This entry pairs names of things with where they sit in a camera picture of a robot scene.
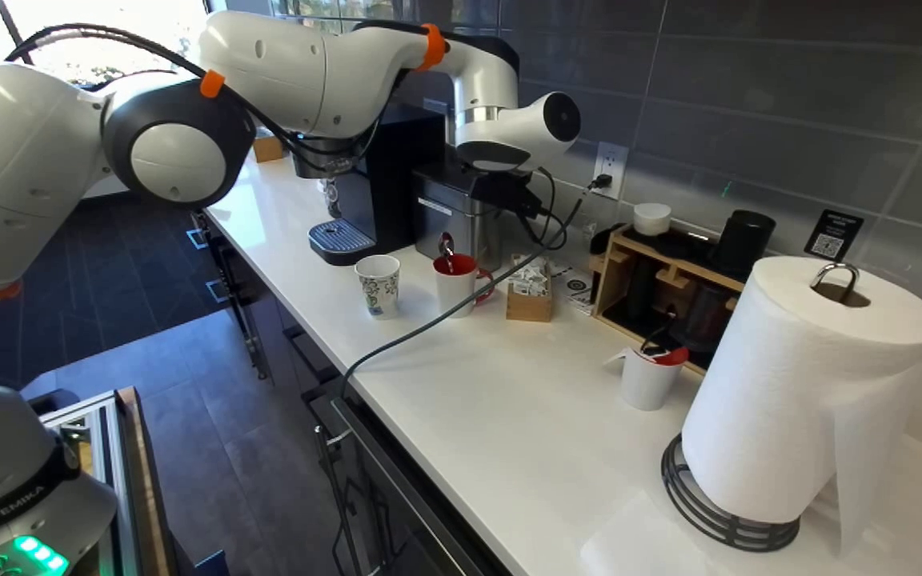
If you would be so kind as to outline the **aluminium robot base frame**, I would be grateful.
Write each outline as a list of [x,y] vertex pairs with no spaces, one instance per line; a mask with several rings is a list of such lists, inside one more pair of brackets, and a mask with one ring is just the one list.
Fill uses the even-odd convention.
[[107,389],[45,412],[43,423],[60,432],[81,468],[114,495],[112,525],[67,576],[179,576],[138,389]]

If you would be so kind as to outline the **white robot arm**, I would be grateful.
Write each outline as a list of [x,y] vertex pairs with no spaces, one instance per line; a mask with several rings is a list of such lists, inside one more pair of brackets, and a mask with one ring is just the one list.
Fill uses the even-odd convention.
[[[446,72],[455,148],[480,168],[526,168],[567,151],[578,107],[518,98],[518,55],[489,34],[366,19],[328,34],[259,12],[213,12],[175,80],[150,72],[84,90],[0,60],[0,304],[50,241],[112,241],[123,220],[157,235],[223,198],[259,130],[322,171],[373,130],[410,72]],[[0,555],[65,576],[114,520],[118,500],[0,385]]]

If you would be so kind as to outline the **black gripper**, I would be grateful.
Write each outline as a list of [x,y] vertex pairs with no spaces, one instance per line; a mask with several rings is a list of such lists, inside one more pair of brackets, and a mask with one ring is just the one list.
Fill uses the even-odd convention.
[[480,171],[471,195],[518,216],[541,211],[541,198],[528,187],[528,171]]

